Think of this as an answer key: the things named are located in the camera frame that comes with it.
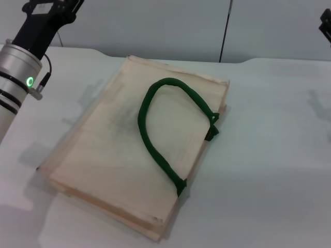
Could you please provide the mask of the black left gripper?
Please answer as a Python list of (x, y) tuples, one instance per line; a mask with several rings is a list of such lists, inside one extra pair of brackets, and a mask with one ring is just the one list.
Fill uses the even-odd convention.
[(71, 24), (84, 0), (35, 1), (22, 7), (26, 20), (12, 44), (19, 46), (41, 60), (58, 30)]

